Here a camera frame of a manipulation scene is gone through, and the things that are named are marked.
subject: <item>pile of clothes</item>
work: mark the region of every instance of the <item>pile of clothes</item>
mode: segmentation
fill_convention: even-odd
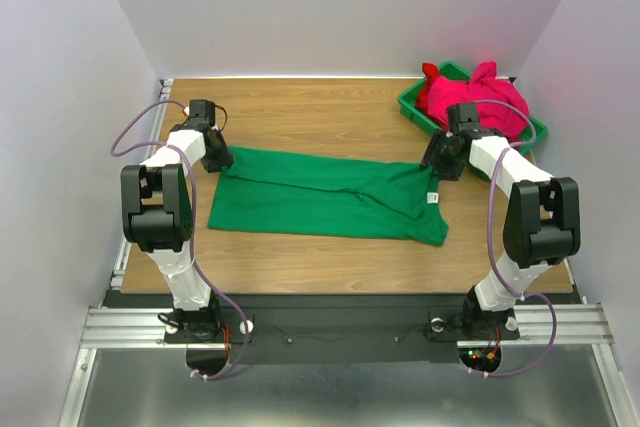
[[[468,81],[449,80],[440,75],[434,64],[422,64],[426,76],[423,90],[416,99],[416,108],[434,121],[442,130],[449,130],[447,108],[461,102],[499,100],[506,102],[529,116],[529,107],[524,98],[508,80],[496,79],[498,66],[495,62],[483,62]],[[480,123],[486,129],[496,129],[510,142],[517,141],[527,127],[526,122],[515,112],[494,103],[478,103]]]

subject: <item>dark gray table front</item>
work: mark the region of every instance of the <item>dark gray table front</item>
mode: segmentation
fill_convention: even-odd
[[[505,349],[501,370],[539,347]],[[590,346],[556,346],[539,368],[482,379],[425,362],[239,367],[204,384],[177,350],[100,352],[80,425],[614,426]]]

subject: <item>gray wall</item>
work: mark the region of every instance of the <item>gray wall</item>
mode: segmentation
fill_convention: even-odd
[[[57,425],[120,235],[109,146],[156,76],[117,0],[1,5],[0,425]]]
[[[545,169],[580,184],[580,291],[604,304],[640,405],[640,1],[563,0],[517,82],[550,127]]]
[[[560,0],[119,0],[169,77],[414,75],[423,61],[517,73]]]

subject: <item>green cloth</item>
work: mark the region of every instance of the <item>green cloth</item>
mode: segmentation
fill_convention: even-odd
[[[447,235],[437,202],[427,202],[427,193],[438,189],[432,168],[242,147],[232,151],[235,162],[220,174],[213,199],[211,229],[436,245]]]

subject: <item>green basket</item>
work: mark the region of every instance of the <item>green basket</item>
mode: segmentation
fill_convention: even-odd
[[[455,62],[445,62],[439,67],[440,75],[445,76],[449,80],[469,80],[471,78],[471,74],[461,68]],[[411,122],[416,124],[421,130],[424,130],[427,134],[433,135],[433,133],[438,130],[437,124],[435,124],[431,119],[429,119],[426,115],[416,109],[416,98],[420,91],[422,91],[422,87],[426,79],[421,80],[417,84],[412,85],[407,90],[405,90],[398,97],[398,102],[400,103],[400,112]],[[531,150],[531,148],[540,142],[545,135],[547,135],[547,126],[540,122],[538,119],[534,117],[529,117],[531,123],[536,129],[536,140],[531,145],[523,145],[520,147],[520,153],[522,155],[526,154]],[[531,139],[531,129],[527,127],[522,134],[520,134],[520,140],[529,140]]]

